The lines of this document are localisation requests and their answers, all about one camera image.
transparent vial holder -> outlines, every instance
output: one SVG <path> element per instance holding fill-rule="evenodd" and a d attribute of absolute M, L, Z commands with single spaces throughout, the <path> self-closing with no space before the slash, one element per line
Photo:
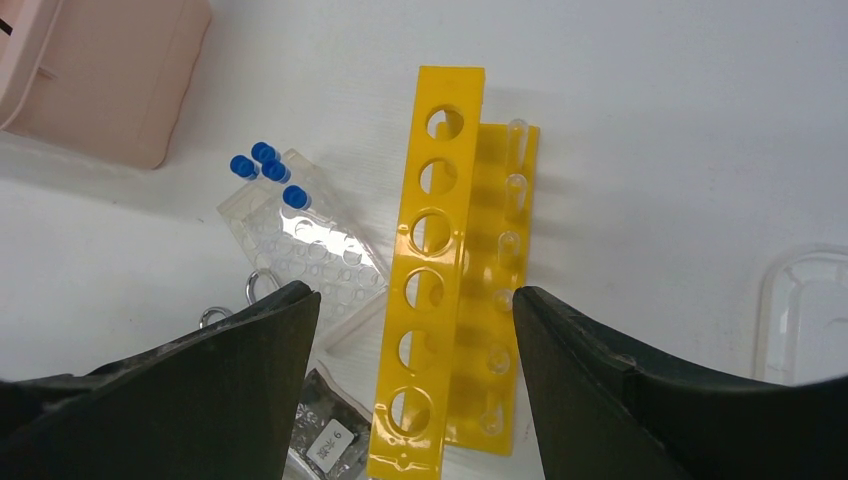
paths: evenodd
<path fill-rule="evenodd" d="M 326 350 L 385 304 L 388 269 L 323 171 L 293 149 L 281 161 L 292 172 L 285 184 L 264 177 L 249 181 L 218 212 L 254 268 L 269 269 L 280 285 L 300 280 L 321 293 L 314 345 Z M 290 185 L 309 194 L 308 208 L 283 202 Z"/>

rack hole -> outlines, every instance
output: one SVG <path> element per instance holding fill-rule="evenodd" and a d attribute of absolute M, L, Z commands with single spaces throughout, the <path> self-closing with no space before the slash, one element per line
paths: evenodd
<path fill-rule="evenodd" d="M 419 218 L 412 226 L 412 244 L 419 252 L 433 255 L 447 246 L 450 234 L 447 218 L 443 214 L 431 213 Z"/>
<path fill-rule="evenodd" d="M 452 162 L 444 158 L 430 160 L 421 170 L 421 190 L 430 195 L 442 195 L 453 190 L 457 171 Z"/>
<path fill-rule="evenodd" d="M 436 359 L 436 345 L 424 330 L 406 332 L 398 345 L 398 356 L 403 365 L 413 373 L 423 372 Z"/>
<path fill-rule="evenodd" d="M 406 281 L 406 301 L 419 312 L 431 312 L 442 303 L 445 286 L 430 270 L 415 272 Z"/>
<path fill-rule="evenodd" d="M 419 390 L 401 391 L 392 400 L 392 423 L 403 435 L 420 435 L 430 423 L 430 401 Z"/>
<path fill-rule="evenodd" d="M 427 133 L 436 140 L 452 140 L 462 132 L 465 120 L 455 107 L 441 106 L 427 117 Z"/>

white tabletop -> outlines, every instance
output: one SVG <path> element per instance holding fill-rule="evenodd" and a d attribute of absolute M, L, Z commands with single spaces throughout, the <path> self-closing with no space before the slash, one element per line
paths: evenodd
<path fill-rule="evenodd" d="M 83 374 L 243 307 L 215 207 L 260 139 L 323 167 L 390 261 L 423 64 L 486 67 L 484 121 L 542 129 L 528 283 L 674 355 L 750 376 L 768 266 L 848 245 L 844 1 L 212 3 L 162 168 L 2 138 L 0 377 Z M 374 328 L 329 360 L 366 406 Z M 449 449 L 445 478 L 541 475 L 519 398 L 515 455 Z"/>

test tube rack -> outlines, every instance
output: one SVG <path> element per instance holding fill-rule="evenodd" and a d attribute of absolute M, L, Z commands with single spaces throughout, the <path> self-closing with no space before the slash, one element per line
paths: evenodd
<path fill-rule="evenodd" d="M 539 128 L 523 120 L 480 124 L 484 83 L 482 68 L 419 72 L 372 477 L 439 478 L 445 443 L 512 451 L 512 294 L 525 281 Z M 445 121 L 428 131 L 437 115 Z"/>

container lid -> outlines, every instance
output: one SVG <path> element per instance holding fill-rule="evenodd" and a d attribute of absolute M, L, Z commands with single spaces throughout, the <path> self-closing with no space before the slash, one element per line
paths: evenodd
<path fill-rule="evenodd" d="M 63 1 L 0 2 L 0 18 L 12 30 L 0 32 L 0 130 L 24 104 Z"/>
<path fill-rule="evenodd" d="M 848 372 L 848 247 L 784 256 L 766 275 L 759 322 L 758 379 L 798 385 Z"/>

